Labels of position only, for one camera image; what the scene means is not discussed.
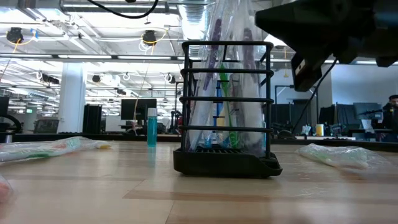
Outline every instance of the small bottle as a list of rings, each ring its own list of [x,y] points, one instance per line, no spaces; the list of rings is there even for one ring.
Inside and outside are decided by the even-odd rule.
[[[157,109],[148,108],[148,123],[147,123],[147,144],[148,147],[156,146],[157,138]]]

